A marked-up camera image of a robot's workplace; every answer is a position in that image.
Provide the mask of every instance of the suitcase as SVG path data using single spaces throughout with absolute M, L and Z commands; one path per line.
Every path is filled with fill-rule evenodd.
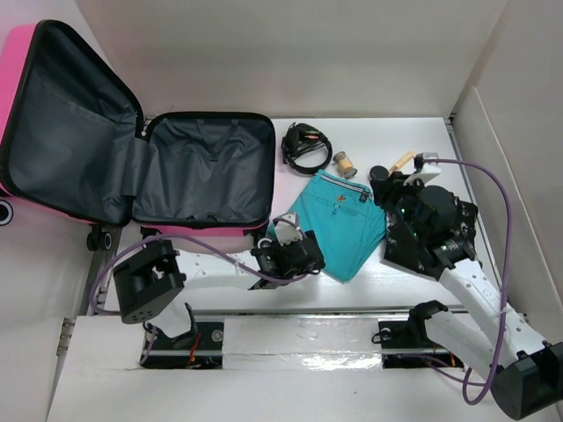
M 167 113 L 133 92 L 68 25 L 14 28 L 0 56 L 0 195 L 90 224 L 89 249 L 130 221 L 244 236 L 268 224 L 275 133 L 256 113 Z M 0 200 L 0 225 L 13 211 Z

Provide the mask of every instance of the screw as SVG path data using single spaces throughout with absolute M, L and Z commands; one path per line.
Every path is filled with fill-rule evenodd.
M 221 330 L 214 330 L 211 333 L 211 339 L 216 343 L 223 341 L 223 332 Z

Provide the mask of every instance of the suitcase wheel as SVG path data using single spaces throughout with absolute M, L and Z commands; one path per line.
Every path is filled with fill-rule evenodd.
M 109 251 L 112 247 L 112 235 L 106 231 L 93 230 L 86 238 L 86 247 L 88 251 Z
M 14 208 L 11 207 L 10 202 L 0 200 L 0 227 L 7 225 L 14 218 Z

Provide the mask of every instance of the white table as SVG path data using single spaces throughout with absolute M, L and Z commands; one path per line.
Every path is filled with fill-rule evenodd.
M 369 169 L 377 164 L 391 167 L 407 151 L 432 151 L 443 158 L 456 158 L 444 120 L 424 119 L 276 119 L 274 126 L 278 145 L 289 125 L 294 121 L 309 123 L 318 128 L 333 144 L 334 153 L 345 150 L 358 169 L 353 181 L 369 185 Z M 304 156 L 305 165 L 320 163 L 324 150 L 315 156 Z M 411 171 L 409 163 L 403 171 Z M 335 164 L 327 170 L 339 176 Z M 272 215 L 287 211 L 310 178 L 292 171 L 282 163 L 277 149 L 275 190 Z M 442 175 L 435 180 L 454 192 L 462 200 L 469 200 L 469 193 L 458 166 L 442 165 Z M 140 240 L 139 228 L 129 225 L 123 230 L 121 248 Z M 220 246 L 225 251 L 241 251 L 251 248 L 249 238 L 213 238 L 206 242 Z M 177 248 L 197 251 L 188 243 L 174 241 Z M 486 249 L 484 237 L 478 231 L 475 246 L 489 280 L 494 278 L 493 265 Z M 314 312 L 314 311 L 361 311 L 408 309 L 420 303 L 436 299 L 452 308 L 459 302 L 442 286 L 414 273 L 407 273 L 382 262 L 384 245 L 380 245 L 361 271 L 348 283 L 341 284 L 321 273 L 304 281 L 276 290 L 245 291 L 234 287 L 213 287 L 190 290 L 189 302 L 195 310 L 209 312 Z M 182 257 L 179 258 L 180 271 Z M 118 309 L 113 286 L 106 301 L 107 309 Z

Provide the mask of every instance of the black cable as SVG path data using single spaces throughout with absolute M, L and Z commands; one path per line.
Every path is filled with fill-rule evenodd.
M 317 149 L 326 148 L 326 160 L 314 167 L 303 167 L 296 164 L 296 160 Z M 325 169 L 333 158 L 333 146 L 320 130 L 305 123 L 293 123 L 281 140 L 281 154 L 283 163 L 293 170 L 312 176 L 317 171 Z

